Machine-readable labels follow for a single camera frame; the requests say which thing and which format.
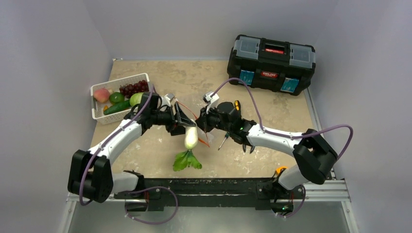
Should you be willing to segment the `white radish with leaves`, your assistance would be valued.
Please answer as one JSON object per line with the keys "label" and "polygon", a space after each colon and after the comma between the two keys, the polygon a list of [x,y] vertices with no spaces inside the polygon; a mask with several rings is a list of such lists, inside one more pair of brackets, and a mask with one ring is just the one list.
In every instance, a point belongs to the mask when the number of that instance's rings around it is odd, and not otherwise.
{"label": "white radish with leaves", "polygon": [[186,127],[185,132],[185,151],[177,153],[172,165],[173,171],[181,171],[187,167],[202,169],[202,164],[194,156],[193,149],[198,143],[197,127]]}

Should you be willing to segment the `clear zip bag orange zipper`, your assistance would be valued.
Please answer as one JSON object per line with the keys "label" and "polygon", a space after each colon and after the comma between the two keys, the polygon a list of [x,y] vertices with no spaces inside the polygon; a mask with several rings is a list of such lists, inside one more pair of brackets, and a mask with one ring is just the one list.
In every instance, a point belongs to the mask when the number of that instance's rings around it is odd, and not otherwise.
{"label": "clear zip bag orange zipper", "polygon": [[[189,107],[187,107],[183,102],[181,102],[179,100],[176,100],[176,102],[180,106],[182,106],[184,109],[189,111],[192,114],[192,116],[194,117],[194,120],[198,119],[198,116]],[[209,139],[208,134],[205,133],[204,131],[202,131],[200,128],[197,128],[197,133],[198,133],[198,141],[201,144],[203,144],[203,145],[207,146],[208,148],[210,148],[211,140]]]}

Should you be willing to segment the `green cabbage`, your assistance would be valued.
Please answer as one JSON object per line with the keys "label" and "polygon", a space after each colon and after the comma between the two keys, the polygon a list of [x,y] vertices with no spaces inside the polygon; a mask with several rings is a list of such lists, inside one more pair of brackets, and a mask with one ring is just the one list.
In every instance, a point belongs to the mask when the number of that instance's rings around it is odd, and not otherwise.
{"label": "green cabbage", "polygon": [[135,105],[140,104],[143,94],[144,94],[143,92],[138,92],[138,93],[133,94],[129,99],[130,106],[135,106]]}

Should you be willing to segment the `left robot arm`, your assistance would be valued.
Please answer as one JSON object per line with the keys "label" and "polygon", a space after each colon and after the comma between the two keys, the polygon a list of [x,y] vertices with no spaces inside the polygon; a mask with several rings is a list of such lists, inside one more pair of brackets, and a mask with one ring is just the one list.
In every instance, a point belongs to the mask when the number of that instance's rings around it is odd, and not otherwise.
{"label": "left robot arm", "polygon": [[102,142],[83,151],[77,150],[71,159],[68,191],[98,203],[112,194],[126,192],[134,199],[143,196],[143,176],[126,170],[113,174],[111,166],[120,154],[153,125],[165,126],[172,136],[182,135],[195,121],[190,119],[178,103],[171,104],[173,96],[161,97],[156,93],[143,93],[140,103],[134,105],[120,125]]}

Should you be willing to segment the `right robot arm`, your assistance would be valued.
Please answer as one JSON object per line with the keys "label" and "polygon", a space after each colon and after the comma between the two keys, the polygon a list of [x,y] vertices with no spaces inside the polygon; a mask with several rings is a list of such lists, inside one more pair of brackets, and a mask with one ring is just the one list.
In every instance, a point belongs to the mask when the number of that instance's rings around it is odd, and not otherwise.
{"label": "right robot arm", "polygon": [[336,151],[317,131],[307,129],[304,133],[286,133],[286,137],[281,137],[281,131],[269,134],[254,120],[242,118],[231,102],[222,102],[215,108],[202,108],[196,123],[207,133],[213,129],[229,133],[243,147],[265,147],[293,157],[296,165],[283,171],[273,184],[273,192],[280,198],[307,182],[323,184],[337,162]]}

